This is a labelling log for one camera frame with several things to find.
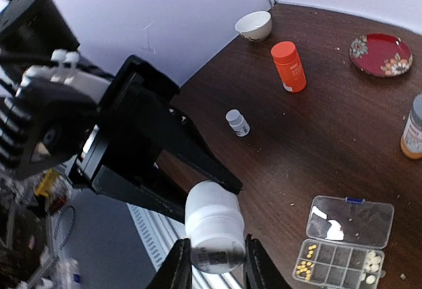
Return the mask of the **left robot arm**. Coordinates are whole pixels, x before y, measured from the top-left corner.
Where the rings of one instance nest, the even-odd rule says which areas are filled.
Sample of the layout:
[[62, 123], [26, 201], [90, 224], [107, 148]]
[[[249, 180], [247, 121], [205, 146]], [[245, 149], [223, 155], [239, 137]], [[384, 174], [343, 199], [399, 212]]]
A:
[[1, 175], [62, 176], [72, 187], [185, 217], [186, 192], [156, 167], [167, 151], [224, 191], [241, 181], [182, 111], [179, 87], [129, 56], [116, 75], [81, 56], [53, 0], [9, 0], [1, 11]]

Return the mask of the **orange pill bottle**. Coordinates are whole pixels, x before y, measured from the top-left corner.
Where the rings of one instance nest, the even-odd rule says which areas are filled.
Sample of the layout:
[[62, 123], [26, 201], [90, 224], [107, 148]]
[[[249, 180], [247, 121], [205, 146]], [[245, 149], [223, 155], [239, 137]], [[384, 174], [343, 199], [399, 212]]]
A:
[[284, 89], [290, 93], [304, 90], [307, 81], [296, 45], [290, 41], [279, 42], [270, 53]]

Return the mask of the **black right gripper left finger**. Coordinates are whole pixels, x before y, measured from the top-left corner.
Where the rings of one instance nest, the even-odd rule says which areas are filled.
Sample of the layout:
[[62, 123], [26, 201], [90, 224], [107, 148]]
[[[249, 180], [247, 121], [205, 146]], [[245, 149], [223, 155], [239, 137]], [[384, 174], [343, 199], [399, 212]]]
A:
[[158, 289], [192, 288], [191, 241], [177, 240], [154, 276]]

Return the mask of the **small white bottle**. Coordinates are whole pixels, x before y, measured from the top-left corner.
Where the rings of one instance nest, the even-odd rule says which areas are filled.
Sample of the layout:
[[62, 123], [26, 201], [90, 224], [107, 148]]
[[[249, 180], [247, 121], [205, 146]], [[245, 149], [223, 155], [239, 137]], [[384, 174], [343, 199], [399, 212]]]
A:
[[216, 182], [196, 184], [185, 204], [185, 233], [191, 241], [192, 265], [224, 274], [245, 260], [245, 223], [237, 195]]
[[251, 128], [239, 110], [229, 110], [226, 113], [226, 121], [238, 137], [244, 137], [250, 133]]

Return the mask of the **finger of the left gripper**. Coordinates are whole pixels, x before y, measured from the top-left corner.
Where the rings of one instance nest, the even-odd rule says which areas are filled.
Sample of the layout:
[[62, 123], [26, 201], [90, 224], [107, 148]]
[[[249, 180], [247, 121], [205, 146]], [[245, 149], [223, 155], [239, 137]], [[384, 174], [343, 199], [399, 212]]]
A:
[[173, 106], [162, 105], [158, 109], [158, 127], [158, 140], [164, 150], [229, 192], [241, 192], [241, 180], [217, 159], [189, 116]]
[[185, 218], [187, 192], [164, 171], [152, 166], [140, 175], [121, 175], [102, 166], [98, 171], [98, 193], [168, 216]]

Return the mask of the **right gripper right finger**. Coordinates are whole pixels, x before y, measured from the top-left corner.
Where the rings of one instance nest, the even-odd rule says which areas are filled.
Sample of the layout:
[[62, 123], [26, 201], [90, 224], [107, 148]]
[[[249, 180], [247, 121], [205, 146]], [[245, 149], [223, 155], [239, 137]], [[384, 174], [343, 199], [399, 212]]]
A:
[[245, 249], [244, 288], [291, 289], [261, 242], [253, 238], [251, 234], [248, 234], [245, 239]]

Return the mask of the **clear plastic pill organizer box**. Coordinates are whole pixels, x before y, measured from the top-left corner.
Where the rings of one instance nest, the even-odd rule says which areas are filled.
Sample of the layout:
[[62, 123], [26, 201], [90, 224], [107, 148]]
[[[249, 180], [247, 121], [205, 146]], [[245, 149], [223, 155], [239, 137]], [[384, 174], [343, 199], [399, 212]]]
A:
[[377, 288], [394, 206], [316, 196], [292, 277], [315, 288]]

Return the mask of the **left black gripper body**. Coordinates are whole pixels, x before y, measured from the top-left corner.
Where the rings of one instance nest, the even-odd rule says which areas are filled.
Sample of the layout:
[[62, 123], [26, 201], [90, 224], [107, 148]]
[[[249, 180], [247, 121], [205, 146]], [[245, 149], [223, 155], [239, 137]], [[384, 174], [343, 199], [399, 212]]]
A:
[[135, 124], [140, 116], [133, 107], [135, 92], [141, 87], [170, 102], [180, 92], [178, 85], [149, 62], [130, 55], [110, 86], [87, 160], [77, 158], [68, 169], [72, 186], [92, 188], [100, 167], [107, 166], [133, 187], [145, 188], [167, 202], [184, 203], [184, 190], [155, 166], [162, 149], [138, 130]]

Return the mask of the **grey cap supplement bottle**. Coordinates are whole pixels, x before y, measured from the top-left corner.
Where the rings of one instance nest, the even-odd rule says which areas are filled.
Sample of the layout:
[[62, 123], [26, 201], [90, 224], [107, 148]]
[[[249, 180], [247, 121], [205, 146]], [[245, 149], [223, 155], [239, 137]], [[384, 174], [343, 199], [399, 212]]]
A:
[[400, 140], [402, 152], [411, 160], [421, 159], [421, 93], [412, 102]]

